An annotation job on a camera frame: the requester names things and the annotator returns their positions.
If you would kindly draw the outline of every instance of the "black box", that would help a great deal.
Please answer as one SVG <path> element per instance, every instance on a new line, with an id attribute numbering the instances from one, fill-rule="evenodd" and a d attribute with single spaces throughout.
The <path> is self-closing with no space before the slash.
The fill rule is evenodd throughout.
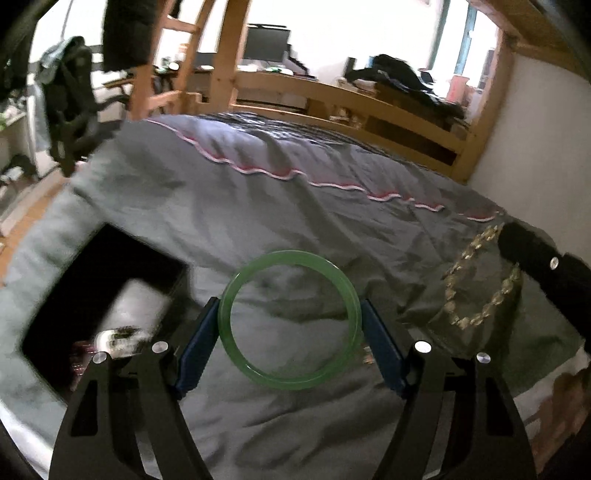
<path id="1" fill-rule="evenodd" d="M 75 378 L 70 358 L 74 343 L 91 340 L 100 330 L 137 322 L 151 323 L 141 327 L 158 330 L 162 338 L 177 327 L 176 316 L 170 314 L 165 316 L 166 325 L 160 324 L 164 314 L 174 309 L 170 300 L 189 298 L 188 270 L 180 260 L 104 225 L 74 258 L 37 311 L 21 345 L 23 354 L 67 401 Z M 132 312 L 129 322 L 116 318 L 121 312 L 113 315 L 113 311 L 122 292 L 131 290 L 141 295 L 142 301 L 135 299 L 140 310 L 152 305 L 158 311 L 143 319 L 137 317 L 146 317 L 145 312 L 135 317 L 136 312 Z"/>

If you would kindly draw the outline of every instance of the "white wall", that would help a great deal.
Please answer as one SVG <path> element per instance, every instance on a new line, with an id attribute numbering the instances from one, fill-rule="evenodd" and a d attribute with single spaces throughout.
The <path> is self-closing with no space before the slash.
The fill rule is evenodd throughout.
<path id="1" fill-rule="evenodd" d="M 184 0 L 180 19 L 194 22 L 201 0 Z M 216 51 L 225 1 L 218 0 L 200 51 Z M 340 76 L 347 57 L 363 68 L 369 56 L 386 53 L 413 67 L 427 65 L 441 0 L 252 0 L 248 22 L 286 25 L 298 59 L 323 82 Z M 157 61 L 173 56 L 187 34 L 165 32 Z"/>
<path id="2" fill-rule="evenodd" d="M 69 3 L 70 0 L 59 0 L 50 8 L 49 12 L 40 18 L 33 36 L 31 54 L 29 55 L 30 62 L 38 61 L 43 52 L 60 41 L 61 29 Z"/>
<path id="3" fill-rule="evenodd" d="M 591 263 L 591 85 L 517 56 L 470 185 Z"/>
<path id="4" fill-rule="evenodd" d="M 65 37 L 81 35 L 87 45 L 101 45 L 106 7 L 107 0 L 74 0 Z"/>

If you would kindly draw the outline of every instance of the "bed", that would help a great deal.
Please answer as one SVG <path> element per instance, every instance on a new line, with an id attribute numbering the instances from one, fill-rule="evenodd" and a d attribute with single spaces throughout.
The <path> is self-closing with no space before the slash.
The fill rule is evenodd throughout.
<path id="1" fill-rule="evenodd" d="M 188 263 L 201 304 L 263 253 L 322 255 L 385 321 L 403 322 L 454 355 L 490 352 L 526 419 L 559 371 L 584 366 L 576 331 L 527 277 L 503 314 L 479 327 L 460 330 L 442 311 L 444 272 L 478 232 L 509 219 L 441 174 L 316 127 L 251 113 L 128 122 L 72 177 L 12 261 L 0 290 L 3 420 L 12 419 L 19 447 L 46 472 L 65 405 L 18 345 L 104 222 Z M 495 248 L 485 249 L 459 285 L 466 310 L 477 311 L 510 269 Z M 234 325 L 241 348 L 262 367 L 314 368 L 341 345 L 342 310 L 313 273 L 270 270 L 239 297 L 244 323 Z M 403 405 L 376 366 L 363 363 L 362 349 L 333 381 L 286 392 L 253 384 L 218 345 L 181 408 L 215 478 L 342 479 L 372 475 Z M 144 460 L 154 474 L 149 452 Z"/>

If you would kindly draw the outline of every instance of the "hanging clothes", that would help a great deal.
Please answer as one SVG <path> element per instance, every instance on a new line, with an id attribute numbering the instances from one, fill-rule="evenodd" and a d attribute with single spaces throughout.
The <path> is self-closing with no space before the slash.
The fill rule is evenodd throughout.
<path id="1" fill-rule="evenodd" d="M 83 37 L 70 37 L 49 47 L 39 60 L 39 67 L 35 73 L 33 96 L 35 97 L 35 146 L 37 151 L 49 150 L 51 138 L 47 123 L 47 111 L 43 85 L 53 82 L 66 50 L 70 46 L 84 45 Z"/>
<path id="2" fill-rule="evenodd" d="M 103 24 L 103 69 L 127 70 L 152 62 L 157 0 L 109 0 Z"/>

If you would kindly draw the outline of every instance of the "jade bangle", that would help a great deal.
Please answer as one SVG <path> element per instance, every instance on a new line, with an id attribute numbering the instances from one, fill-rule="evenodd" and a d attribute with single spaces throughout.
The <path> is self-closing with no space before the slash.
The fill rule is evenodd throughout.
<path id="1" fill-rule="evenodd" d="M 236 340 L 232 334 L 230 325 L 230 313 L 232 304 L 240 288 L 248 282 L 252 276 L 265 268 L 273 265 L 301 265 L 311 268 L 328 278 L 337 288 L 345 301 L 347 315 L 349 318 L 348 339 L 344 350 L 320 370 L 303 377 L 282 378 L 267 374 L 259 368 L 252 365 L 236 345 Z M 282 250 L 272 252 L 254 259 L 245 268 L 242 269 L 228 284 L 222 295 L 222 301 L 217 315 L 217 324 L 222 344 L 228 353 L 228 356 L 251 380 L 271 388 L 282 390 L 303 390 L 305 388 L 315 387 L 330 377 L 340 372 L 353 357 L 355 350 L 361 343 L 361 306 L 359 297 L 349 281 L 347 276 L 338 269 L 337 266 L 328 260 L 300 250 Z"/>

